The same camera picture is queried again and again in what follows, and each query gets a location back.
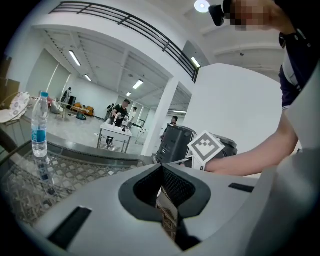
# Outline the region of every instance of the ceiling light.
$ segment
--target ceiling light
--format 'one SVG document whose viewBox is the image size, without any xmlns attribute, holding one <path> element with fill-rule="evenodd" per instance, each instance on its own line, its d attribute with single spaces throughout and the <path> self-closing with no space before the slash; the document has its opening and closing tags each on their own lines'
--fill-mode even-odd
<svg viewBox="0 0 320 256">
<path fill-rule="evenodd" d="M 201 68 L 199 62 L 194 57 L 192 57 L 191 60 L 197 68 Z"/>
<path fill-rule="evenodd" d="M 210 4 L 206 0 L 198 0 L 194 3 L 194 8 L 199 13 L 207 13 L 209 12 Z"/>
<path fill-rule="evenodd" d="M 187 113 L 187 111 L 180 111 L 180 110 L 173 110 L 173 112 L 174 113 L 183 113 L 183 114 Z"/>
<path fill-rule="evenodd" d="M 70 50 L 69 53 L 70 53 L 71 57 L 74 59 L 75 63 L 76 63 L 78 66 L 81 66 L 79 60 L 77 59 L 77 57 L 76 57 L 76 55 L 75 55 L 75 53 L 74 53 L 72 50 Z"/>
<path fill-rule="evenodd" d="M 90 82 L 92 82 L 92 80 L 90 79 L 90 77 L 87 74 L 85 74 L 84 76 L 86 79 L 88 79 Z"/>
<path fill-rule="evenodd" d="M 140 85 L 142 85 L 144 83 L 144 81 L 142 81 L 141 79 L 139 79 L 138 82 L 136 82 L 136 84 L 133 86 L 133 89 L 137 89 Z"/>
</svg>

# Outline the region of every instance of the bottle cap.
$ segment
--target bottle cap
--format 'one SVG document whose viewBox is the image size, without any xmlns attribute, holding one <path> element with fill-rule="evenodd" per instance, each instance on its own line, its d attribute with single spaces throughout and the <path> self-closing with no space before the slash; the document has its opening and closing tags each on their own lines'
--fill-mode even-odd
<svg viewBox="0 0 320 256">
<path fill-rule="evenodd" d="M 42 92 L 40 93 L 40 96 L 41 96 L 41 97 L 48 98 L 49 93 L 47 93 L 47 92 L 45 92 L 45 91 L 42 91 Z"/>
</svg>

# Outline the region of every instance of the man in black shirt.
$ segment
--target man in black shirt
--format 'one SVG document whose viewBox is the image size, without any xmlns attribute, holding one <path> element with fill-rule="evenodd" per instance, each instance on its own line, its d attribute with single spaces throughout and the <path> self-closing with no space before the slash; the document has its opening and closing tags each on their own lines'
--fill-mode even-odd
<svg viewBox="0 0 320 256">
<path fill-rule="evenodd" d="M 247 176 L 261 173 L 264 168 L 278 165 L 293 153 L 298 137 L 285 115 L 286 109 L 298 97 L 313 74 L 320 58 L 319 14 L 317 1 L 298 0 L 224 0 L 211 6 L 209 12 L 217 26 L 224 18 L 232 26 L 245 30 L 256 27 L 280 32 L 279 42 L 286 50 L 280 67 L 282 116 L 274 134 L 253 150 L 222 159 L 212 160 L 206 171 Z"/>
<path fill-rule="evenodd" d="M 177 117 L 177 116 L 173 116 L 172 119 L 171 119 L 170 125 L 176 126 L 176 125 L 177 125 L 177 121 L 178 121 L 178 117 Z M 164 139 L 167 130 L 168 130 L 168 127 L 165 128 L 164 133 L 163 133 L 163 135 L 161 136 L 161 141 Z"/>
<path fill-rule="evenodd" d="M 122 122 L 124 121 L 124 118 L 128 115 L 127 107 L 131 104 L 131 102 L 127 99 L 123 101 L 121 105 L 116 105 L 115 108 L 112 111 L 112 117 L 110 118 L 110 124 L 113 125 L 115 122 L 115 126 L 121 127 Z M 106 139 L 106 143 L 109 146 L 109 144 L 112 142 L 114 138 L 109 137 Z"/>
</svg>

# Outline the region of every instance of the white table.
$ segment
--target white table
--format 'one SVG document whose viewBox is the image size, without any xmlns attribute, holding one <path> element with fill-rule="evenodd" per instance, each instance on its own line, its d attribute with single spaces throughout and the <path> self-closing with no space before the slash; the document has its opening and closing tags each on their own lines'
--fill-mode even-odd
<svg viewBox="0 0 320 256">
<path fill-rule="evenodd" d="M 145 134 L 147 133 L 148 131 L 145 129 L 145 128 L 140 128 L 139 130 L 139 133 L 138 133 L 138 136 L 136 137 L 136 140 L 135 140 L 135 143 L 134 144 L 137 144 L 139 138 L 141 138 L 142 136 L 142 145 L 145 144 Z"/>
<path fill-rule="evenodd" d="M 111 124 L 107 124 L 106 122 L 104 122 L 101 126 L 100 126 L 100 134 L 99 134 L 99 138 L 98 138 L 98 143 L 97 143 L 97 146 L 96 148 L 97 149 L 106 149 L 106 150 L 111 150 L 111 151 L 118 151 L 118 152 L 121 152 L 123 153 L 124 151 L 124 148 L 125 148 L 125 144 L 126 144 L 126 148 L 125 148 L 125 151 L 124 153 L 127 153 L 127 150 L 128 150 L 128 146 L 129 146 L 129 143 L 130 143 L 130 140 L 131 140 L 131 137 L 133 136 L 133 134 L 131 133 L 130 130 L 126 129 L 125 131 L 122 131 L 123 129 L 120 128 L 120 127 L 117 127 L 117 126 L 113 126 Z M 110 145 L 103 145 L 101 143 L 101 140 L 102 138 L 105 138 L 107 139 L 107 137 L 103 137 L 102 135 L 102 132 L 103 131 L 107 131 L 108 133 L 112 133 L 113 134 L 117 134 L 117 135 L 121 135 L 121 136 L 125 136 L 125 137 L 128 137 L 128 141 L 124 140 L 124 141 L 121 141 L 121 140 L 114 140 L 114 141 L 118 141 L 118 142 L 123 142 L 123 146 L 122 146 L 122 149 L 121 148 L 116 148 L 114 146 L 110 146 Z"/>
</svg>

